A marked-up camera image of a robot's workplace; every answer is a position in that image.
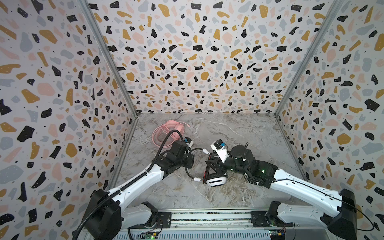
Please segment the left green circuit board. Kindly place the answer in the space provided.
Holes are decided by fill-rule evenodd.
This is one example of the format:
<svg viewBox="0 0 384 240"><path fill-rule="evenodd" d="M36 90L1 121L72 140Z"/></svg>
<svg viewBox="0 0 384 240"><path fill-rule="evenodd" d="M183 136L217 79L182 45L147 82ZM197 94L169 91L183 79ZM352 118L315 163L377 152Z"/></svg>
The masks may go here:
<svg viewBox="0 0 384 240"><path fill-rule="evenodd" d="M158 238L158 232L143 232L139 236L139 240L157 240Z"/></svg>

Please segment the right circuit board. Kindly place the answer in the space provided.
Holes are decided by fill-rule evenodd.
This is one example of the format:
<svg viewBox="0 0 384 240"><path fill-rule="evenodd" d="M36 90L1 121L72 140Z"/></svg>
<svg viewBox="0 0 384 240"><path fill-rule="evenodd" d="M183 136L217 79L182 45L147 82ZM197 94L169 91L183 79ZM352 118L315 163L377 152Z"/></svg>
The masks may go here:
<svg viewBox="0 0 384 240"><path fill-rule="evenodd" d="M269 236L271 240L285 240L286 232L284 230L270 230Z"/></svg>

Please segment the white black headphones with cable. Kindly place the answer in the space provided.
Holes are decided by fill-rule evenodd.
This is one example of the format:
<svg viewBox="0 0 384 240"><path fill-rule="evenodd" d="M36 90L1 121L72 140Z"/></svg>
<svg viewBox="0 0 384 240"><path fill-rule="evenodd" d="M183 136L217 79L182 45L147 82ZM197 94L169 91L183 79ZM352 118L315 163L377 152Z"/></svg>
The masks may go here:
<svg viewBox="0 0 384 240"><path fill-rule="evenodd" d="M195 148L195 149L192 149L192 153L194 153L195 151L202 151L204 152L205 154L208 155L208 160L220 160L219 156L217 155L217 153L215 151L211 152L211 153L208 153L208 151L206 149L202 149L202 148ZM225 176L218 176L218 175L213 175L213 176L206 176L205 175L205 171L204 171L204 175L203 175L203 178L200 179L200 178L197 178L197 177L193 177L189 170L185 168L185 171L187 173L187 175L192 179L194 180L195 182L202 182L203 184L206 184L208 185L209 187L219 187L219 186L222 186L224 185L227 180L228 180L228 174L226 174Z"/></svg>

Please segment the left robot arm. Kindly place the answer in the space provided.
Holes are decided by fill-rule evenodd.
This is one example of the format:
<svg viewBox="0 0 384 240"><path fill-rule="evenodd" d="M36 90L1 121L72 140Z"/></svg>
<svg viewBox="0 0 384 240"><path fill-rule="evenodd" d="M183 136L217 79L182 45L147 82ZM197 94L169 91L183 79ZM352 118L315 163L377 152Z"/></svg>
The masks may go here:
<svg viewBox="0 0 384 240"><path fill-rule="evenodd" d="M73 232L73 239L76 240L83 229L96 240L112 240L121 229L154 225L158 210L153 205L142 203L134 208L129 205L175 170L191 168L194 157L188 143L175 141L169 150L158 152L151 164L129 181L108 191L96 191L81 223Z"/></svg>

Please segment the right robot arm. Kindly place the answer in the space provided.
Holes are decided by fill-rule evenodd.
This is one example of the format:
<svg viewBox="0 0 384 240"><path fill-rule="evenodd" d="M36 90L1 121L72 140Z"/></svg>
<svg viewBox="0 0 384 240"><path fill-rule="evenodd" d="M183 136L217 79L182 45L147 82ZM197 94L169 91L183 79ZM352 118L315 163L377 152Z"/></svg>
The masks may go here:
<svg viewBox="0 0 384 240"><path fill-rule="evenodd" d="M247 146L237 145L228 150L218 140L211 144L203 183L210 187L224 185L228 171L243 175L245 180L259 187L289 194L306 203L290 206L271 202L266 218L274 226L306 223L327 228L344 240L357 239L357 207L355 194L347 189L327 190L295 177L276 165L256 160Z"/></svg>

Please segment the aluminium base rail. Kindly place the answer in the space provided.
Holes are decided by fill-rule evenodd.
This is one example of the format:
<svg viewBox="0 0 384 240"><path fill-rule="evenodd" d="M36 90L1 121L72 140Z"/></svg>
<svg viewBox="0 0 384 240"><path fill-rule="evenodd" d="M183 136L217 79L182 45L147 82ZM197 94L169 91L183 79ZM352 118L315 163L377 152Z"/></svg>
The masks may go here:
<svg viewBox="0 0 384 240"><path fill-rule="evenodd" d="M135 228L175 229L256 229L314 227L325 229L323 212L312 206L279 204L269 209L181 209L150 213L146 223Z"/></svg>

